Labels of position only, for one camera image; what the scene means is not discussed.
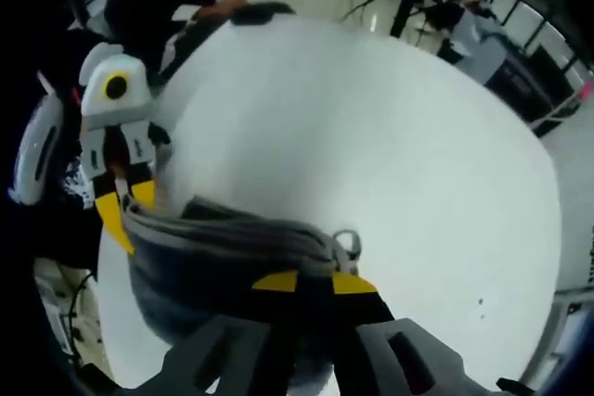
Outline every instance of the yellow marking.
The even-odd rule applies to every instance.
[[[368,281],[363,280],[356,275],[347,273],[332,274],[332,285],[334,294],[365,294],[369,292],[378,292],[378,290]]]
[[[97,211],[105,229],[120,243],[124,249],[130,254],[134,254],[134,247],[128,236],[123,231],[122,217],[120,215],[120,201],[118,201],[118,194],[111,192],[103,197],[95,200]]]
[[[155,205],[155,181],[150,180],[138,185],[132,185],[132,196],[146,208]]]
[[[253,284],[252,289],[262,291],[295,292],[297,271],[267,275]]]
[[[108,78],[103,83],[103,97],[109,99],[110,101],[113,101],[113,99],[111,99],[108,96],[108,83],[110,83],[110,81],[113,78],[117,78],[117,77],[124,78],[126,80],[126,85],[130,85],[130,77],[128,76],[128,73],[126,73],[124,71],[115,71],[115,72],[113,72],[110,76],[108,76]]]

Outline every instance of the desk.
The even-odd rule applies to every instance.
[[[488,388],[520,376],[558,273],[557,184],[539,141],[481,85],[393,38],[288,16],[223,26],[159,100],[174,208],[200,194],[354,228],[360,274],[394,317],[458,351]],[[134,387],[167,346],[142,322],[125,263],[105,236],[103,338],[115,379]]]

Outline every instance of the white round table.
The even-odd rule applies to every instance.
[[[198,194],[355,229],[360,274],[394,317],[428,329],[490,389],[519,378],[552,302],[560,210],[548,154],[490,92],[393,38],[285,16],[222,27],[160,101],[175,211]],[[144,324],[109,236],[98,294],[113,375],[136,387],[168,346]],[[323,394],[338,394],[333,379]]]

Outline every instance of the black shirt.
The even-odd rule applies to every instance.
[[[172,21],[182,5],[211,6],[216,0],[108,0],[105,20],[126,52],[158,71],[167,41],[184,28]]]

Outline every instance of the black circle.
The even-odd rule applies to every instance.
[[[128,88],[128,83],[122,76],[114,76],[108,81],[105,88],[105,95],[109,99],[120,99],[125,95]]]

